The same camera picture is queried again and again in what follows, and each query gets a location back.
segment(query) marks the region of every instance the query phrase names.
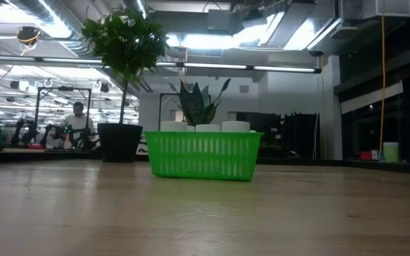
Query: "green plastic basket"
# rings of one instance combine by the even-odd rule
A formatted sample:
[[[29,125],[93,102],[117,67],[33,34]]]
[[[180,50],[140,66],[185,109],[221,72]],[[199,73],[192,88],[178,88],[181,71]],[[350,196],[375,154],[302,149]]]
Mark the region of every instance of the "green plastic basket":
[[[155,176],[250,181],[262,133],[145,132]]]

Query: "white container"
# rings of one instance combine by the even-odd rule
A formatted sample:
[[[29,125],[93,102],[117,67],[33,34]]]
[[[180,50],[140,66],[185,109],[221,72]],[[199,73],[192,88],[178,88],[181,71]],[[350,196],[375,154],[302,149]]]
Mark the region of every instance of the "white container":
[[[371,150],[371,159],[379,160],[379,150]]]
[[[196,132],[220,132],[221,128],[216,124],[198,124]]]
[[[175,121],[161,122],[161,131],[163,132],[185,132],[187,131],[187,123]]]
[[[222,123],[223,132],[249,132],[250,129],[248,122],[227,121]]]

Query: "person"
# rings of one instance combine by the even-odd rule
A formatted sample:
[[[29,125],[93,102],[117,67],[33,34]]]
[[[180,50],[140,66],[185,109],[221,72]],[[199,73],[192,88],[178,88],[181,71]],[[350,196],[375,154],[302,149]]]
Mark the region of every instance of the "person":
[[[73,105],[74,114],[67,116],[63,122],[61,122],[61,126],[70,125],[72,129],[85,129],[86,128],[86,114],[83,113],[83,103],[76,102]],[[90,129],[91,134],[95,133],[93,120],[91,118],[88,119],[88,129]],[[74,140],[80,137],[81,132],[74,133]]]

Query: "black plant pot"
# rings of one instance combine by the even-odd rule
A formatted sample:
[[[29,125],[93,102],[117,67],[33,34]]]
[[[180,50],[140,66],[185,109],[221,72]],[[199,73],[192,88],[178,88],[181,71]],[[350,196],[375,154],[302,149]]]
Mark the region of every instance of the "black plant pot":
[[[98,124],[102,160],[130,163],[135,159],[142,127],[132,124]]]

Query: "wall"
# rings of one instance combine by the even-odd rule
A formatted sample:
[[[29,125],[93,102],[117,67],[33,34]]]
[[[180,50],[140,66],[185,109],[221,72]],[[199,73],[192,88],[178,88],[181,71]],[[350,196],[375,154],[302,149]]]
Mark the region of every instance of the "wall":
[[[227,78],[188,77],[197,81],[201,88],[210,85],[212,99],[216,98]],[[172,93],[168,82],[179,87],[179,78],[153,77],[146,79],[154,93],[140,95],[139,125],[145,131],[158,129],[159,94]],[[232,78],[229,88],[222,96],[213,124],[234,119],[232,112],[260,112],[275,114],[320,113],[321,145],[323,158],[341,159],[341,107],[333,87],[340,83],[340,62],[332,56],[322,74],[266,73],[259,82],[250,78]],[[239,93],[239,85],[249,85],[249,93]],[[179,110],[174,102],[176,96],[164,96],[161,121],[169,120],[172,110]]]
[[[319,112],[319,76],[302,73],[267,73],[259,85],[258,111],[281,115]]]

